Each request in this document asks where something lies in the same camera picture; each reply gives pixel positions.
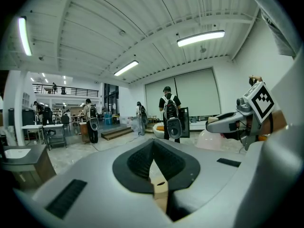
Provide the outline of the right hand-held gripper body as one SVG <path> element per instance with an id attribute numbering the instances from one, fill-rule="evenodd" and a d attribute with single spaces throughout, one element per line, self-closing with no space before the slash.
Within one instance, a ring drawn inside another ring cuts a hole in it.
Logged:
<path id="1" fill-rule="evenodd" d="M 245 130 L 240 136 L 240 141 L 247 151 L 249 146 L 258 140 L 263 121 L 272 113 L 275 102 L 271 92 L 264 82 L 255 83 L 242 98 L 237 99 L 237 111 L 245 120 L 252 116 L 251 128 Z"/>

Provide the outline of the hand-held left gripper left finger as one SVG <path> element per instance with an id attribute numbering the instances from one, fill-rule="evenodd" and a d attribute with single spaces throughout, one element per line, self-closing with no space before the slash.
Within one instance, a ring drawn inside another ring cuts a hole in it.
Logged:
<path id="1" fill-rule="evenodd" d="M 80 159 L 64 173 L 47 181 L 33 197 L 15 194 L 38 222 L 47 228 L 164 228 L 172 223 L 151 194 L 134 193 L 123 187 L 112 171 L 120 154 L 142 141 L 96 152 Z M 47 205 L 73 180 L 86 183 L 67 214 L 59 218 Z"/>

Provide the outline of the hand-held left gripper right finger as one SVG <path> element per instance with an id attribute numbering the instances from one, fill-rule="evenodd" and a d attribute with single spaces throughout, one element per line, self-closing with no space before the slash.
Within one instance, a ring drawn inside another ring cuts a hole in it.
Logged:
<path id="1" fill-rule="evenodd" d="M 169 141 L 153 141 L 153 158 L 165 182 L 164 224 L 157 227 L 233 228 L 239 198 L 223 194 L 243 156 Z"/>

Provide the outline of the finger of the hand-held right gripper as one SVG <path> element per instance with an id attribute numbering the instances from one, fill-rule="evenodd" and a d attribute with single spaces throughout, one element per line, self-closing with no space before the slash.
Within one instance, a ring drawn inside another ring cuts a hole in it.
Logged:
<path id="1" fill-rule="evenodd" d="M 246 117 L 240 112 L 230 112 L 209 117 L 206 130 L 210 133 L 233 133 L 246 129 Z"/>

